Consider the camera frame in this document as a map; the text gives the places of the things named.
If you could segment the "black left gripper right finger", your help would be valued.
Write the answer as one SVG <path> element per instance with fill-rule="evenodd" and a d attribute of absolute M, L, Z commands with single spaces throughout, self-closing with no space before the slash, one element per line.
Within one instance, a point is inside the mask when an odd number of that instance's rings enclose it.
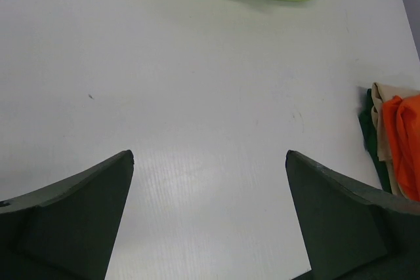
<path fill-rule="evenodd" d="M 288 151 L 310 270 L 299 279 L 418 279 L 419 203 Z"/>

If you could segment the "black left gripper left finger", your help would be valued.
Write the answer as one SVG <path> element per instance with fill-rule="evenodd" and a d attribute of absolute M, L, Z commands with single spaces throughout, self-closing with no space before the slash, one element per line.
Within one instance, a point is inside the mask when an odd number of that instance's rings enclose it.
<path fill-rule="evenodd" d="M 134 173 L 122 151 L 1 202 L 2 279 L 104 279 Z"/>

